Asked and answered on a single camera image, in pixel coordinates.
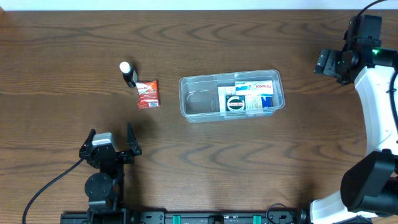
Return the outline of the white blue medicine box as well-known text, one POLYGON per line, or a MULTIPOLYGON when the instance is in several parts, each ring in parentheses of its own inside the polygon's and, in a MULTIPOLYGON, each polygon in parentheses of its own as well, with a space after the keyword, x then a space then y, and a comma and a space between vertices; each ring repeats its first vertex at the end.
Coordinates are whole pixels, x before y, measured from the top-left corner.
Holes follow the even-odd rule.
POLYGON ((218 87, 218 102, 220 106, 220 113, 225 114, 225 96, 245 96, 246 108, 242 110, 243 112, 249 110, 261 110, 272 106, 272 98, 269 96, 253 96, 253 95, 237 95, 234 86, 220 86, 218 87))

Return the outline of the green Zam-Buk tin box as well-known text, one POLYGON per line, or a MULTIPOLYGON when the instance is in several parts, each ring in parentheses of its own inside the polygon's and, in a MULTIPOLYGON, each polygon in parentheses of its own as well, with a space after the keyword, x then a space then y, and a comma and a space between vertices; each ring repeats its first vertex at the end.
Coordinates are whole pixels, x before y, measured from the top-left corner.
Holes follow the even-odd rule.
POLYGON ((245 96, 225 96, 226 111, 242 111, 246 108, 245 96))

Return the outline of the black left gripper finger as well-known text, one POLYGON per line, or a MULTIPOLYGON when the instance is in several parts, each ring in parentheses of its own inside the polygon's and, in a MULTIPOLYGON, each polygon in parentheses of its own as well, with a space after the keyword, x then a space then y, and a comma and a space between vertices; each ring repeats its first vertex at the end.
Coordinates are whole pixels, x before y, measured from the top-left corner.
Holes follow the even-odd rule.
POLYGON ((81 146, 81 148, 79 150, 79 157, 86 156, 87 150, 92 147, 92 140, 94 138, 94 135, 95 135, 95 130, 91 129, 88 137, 86 138, 85 142, 83 143, 83 145, 81 146))
POLYGON ((127 124, 127 145, 133 156, 141 155, 141 147, 133 133, 130 123, 127 124))

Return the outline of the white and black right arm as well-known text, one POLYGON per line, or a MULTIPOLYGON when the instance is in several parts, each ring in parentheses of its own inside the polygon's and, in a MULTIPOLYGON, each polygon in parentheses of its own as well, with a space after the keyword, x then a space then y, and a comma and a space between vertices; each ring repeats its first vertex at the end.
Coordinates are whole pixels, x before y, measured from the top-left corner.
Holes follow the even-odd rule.
POLYGON ((340 190, 310 204, 310 223, 366 223, 397 215, 397 52, 358 46, 334 58, 335 77, 353 83, 366 127, 366 156, 340 190))

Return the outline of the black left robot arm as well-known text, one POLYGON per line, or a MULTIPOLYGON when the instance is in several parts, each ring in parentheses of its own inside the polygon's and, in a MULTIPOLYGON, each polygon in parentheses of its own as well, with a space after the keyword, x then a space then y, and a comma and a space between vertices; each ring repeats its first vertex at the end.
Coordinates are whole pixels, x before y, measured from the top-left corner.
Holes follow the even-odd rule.
POLYGON ((117 151, 111 133, 97 134, 92 129, 80 148, 79 157, 98 169, 85 183, 88 223, 131 221, 131 213, 124 204, 124 166, 134 163, 142 150, 130 124, 127 125, 127 145, 127 150, 117 151))

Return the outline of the white blue Panadol box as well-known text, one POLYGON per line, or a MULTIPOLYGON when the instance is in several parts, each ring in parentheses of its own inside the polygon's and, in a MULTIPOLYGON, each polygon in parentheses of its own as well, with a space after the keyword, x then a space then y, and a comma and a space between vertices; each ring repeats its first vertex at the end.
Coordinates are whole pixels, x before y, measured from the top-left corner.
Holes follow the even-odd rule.
POLYGON ((274 94, 272 80, 235 82, 237 95, 272 96, 274 94))

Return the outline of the clear plastic container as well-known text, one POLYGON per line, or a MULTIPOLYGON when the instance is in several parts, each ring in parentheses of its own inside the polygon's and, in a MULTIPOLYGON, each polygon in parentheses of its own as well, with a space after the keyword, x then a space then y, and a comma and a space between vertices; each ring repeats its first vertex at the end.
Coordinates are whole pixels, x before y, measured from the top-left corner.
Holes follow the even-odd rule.
POLYGON ((282 88, 280 73, 277 70, 256 70, 248 72, 221 73, 184 77, 179 82, 180 111, 191 123, 226 121, 233 119, 247 119, 262 116, 271 116, 285 106, 285 96, 282 88), (274 94, 272 106, 261 110, 246 112, 220 113, 218 102, 218 87, 234 86, 240 81, 266 81, 272 80, 274 94))

